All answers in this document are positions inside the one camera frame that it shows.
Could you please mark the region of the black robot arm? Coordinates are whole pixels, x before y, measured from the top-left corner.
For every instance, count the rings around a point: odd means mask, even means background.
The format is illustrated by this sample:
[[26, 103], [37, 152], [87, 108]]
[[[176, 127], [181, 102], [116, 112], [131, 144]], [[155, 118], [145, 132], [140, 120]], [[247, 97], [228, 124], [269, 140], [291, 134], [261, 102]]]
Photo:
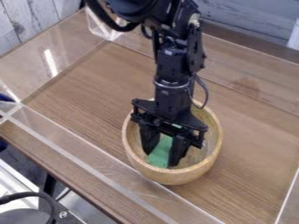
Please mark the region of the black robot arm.
[[201, 45], [201, 13], [193, 0], [85, 0], [105, 25], [117, 32], [135, 28], [153, 44], [156, 64], [152, 100], [133, 99], [131, 120], [139, 124], [144, 153], [160, 136], [172, 138], [168, 166], [176, 166], [191, 147], [203, 146], [208, 126], [192, 114], [193, 86], [207, 55]]

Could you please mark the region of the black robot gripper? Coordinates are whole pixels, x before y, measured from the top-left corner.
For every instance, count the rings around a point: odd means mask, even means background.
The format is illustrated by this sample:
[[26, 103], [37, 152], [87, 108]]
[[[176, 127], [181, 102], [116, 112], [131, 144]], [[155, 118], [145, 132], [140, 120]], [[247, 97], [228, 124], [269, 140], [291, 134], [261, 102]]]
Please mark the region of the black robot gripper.
[[172, 137], [168, 165], [176, 166], [191, 146], [201, 148], [207, 124], [192, 113], [193, 82], [155, 85], [152, 100], [135, 98], [131, 120], [139, 125], [143, 150], [149, 155], [160, 136]]

